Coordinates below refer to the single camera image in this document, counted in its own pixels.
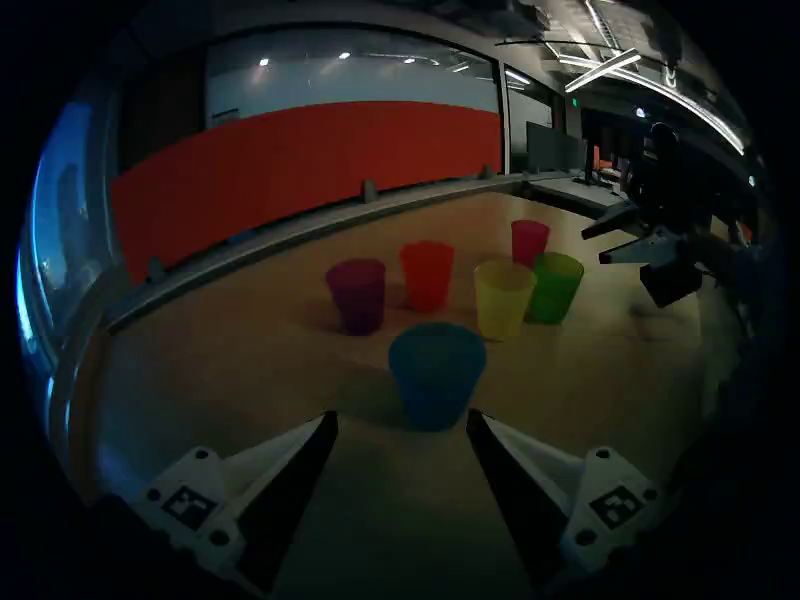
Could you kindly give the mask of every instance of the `red wall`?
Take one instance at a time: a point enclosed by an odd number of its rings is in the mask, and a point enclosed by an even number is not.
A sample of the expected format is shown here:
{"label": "red wall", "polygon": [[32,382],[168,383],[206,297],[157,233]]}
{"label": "red wall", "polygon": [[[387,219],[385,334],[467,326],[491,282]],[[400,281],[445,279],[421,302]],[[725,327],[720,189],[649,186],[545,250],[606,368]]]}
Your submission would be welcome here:
{"label": "red wall", "polygon": [[134,282],[247,229],[344,198],[500,170],[500,116],[422,102],[346,102],[266,113],[187,138],[114,180]]}

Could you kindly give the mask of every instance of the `orange cup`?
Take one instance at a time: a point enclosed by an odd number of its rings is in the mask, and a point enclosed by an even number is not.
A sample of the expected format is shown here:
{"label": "orange cup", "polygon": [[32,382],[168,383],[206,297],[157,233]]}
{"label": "orange cup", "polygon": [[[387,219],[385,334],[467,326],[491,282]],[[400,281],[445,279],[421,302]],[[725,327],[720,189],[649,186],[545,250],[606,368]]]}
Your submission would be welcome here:
{"label": "orange cup", "polygon": [[400,250],[408,300],[415,310],[432,312],[447,302],[454,254],[452,246],[427,240]]}

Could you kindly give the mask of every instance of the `green cup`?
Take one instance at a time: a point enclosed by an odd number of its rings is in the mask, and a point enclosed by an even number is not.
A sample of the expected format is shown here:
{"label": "green cup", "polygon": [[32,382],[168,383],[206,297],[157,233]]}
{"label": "green cup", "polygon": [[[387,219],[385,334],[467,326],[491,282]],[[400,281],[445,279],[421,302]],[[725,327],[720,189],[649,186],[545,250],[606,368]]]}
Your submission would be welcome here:
{"label": "green cup", "polygon": [[533,290],[525,321],[528,323],[560,323],[583,278],[583,265],[558,252],[545,252],[536,257],[533,266],[536,288]]}

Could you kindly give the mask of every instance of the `blue cup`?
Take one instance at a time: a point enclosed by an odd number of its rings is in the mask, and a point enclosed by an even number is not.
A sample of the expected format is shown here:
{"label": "blue cup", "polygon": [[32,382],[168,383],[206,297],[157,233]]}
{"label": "blue cup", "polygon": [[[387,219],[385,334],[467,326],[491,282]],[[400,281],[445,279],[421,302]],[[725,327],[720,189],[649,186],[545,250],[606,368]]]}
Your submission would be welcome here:
{"label": "blue cup", "polygon": [[406,413],[425,431],[458,422],[485,366],[483,339],[450,323],[412,327],[389,348],[389,368]]}

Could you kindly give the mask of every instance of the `glass window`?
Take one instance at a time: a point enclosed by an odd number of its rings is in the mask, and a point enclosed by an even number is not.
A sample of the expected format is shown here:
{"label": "glass window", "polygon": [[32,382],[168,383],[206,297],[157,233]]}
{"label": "glass window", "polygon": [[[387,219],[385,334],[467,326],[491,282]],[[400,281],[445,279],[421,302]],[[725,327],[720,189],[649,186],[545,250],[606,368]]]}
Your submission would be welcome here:
{"label": "glass window", "polygon": [[255,34],[211,47],[207,75],[207,127],[334,102],[400,100],[499,112],[488,60],[383,31]]}
{"label": "glass window", "polygon": [[506,69],[511,171],[528,169],[528,123],[553,127],[554,92],[528,75]]}
{"label": "glass window", "polygon": [[105,112],[103,99],[66,104],[36,173],[31,251],[55,340],[63,339],[80,300],[111,264],[105,177],[94,168],[104,164]]}

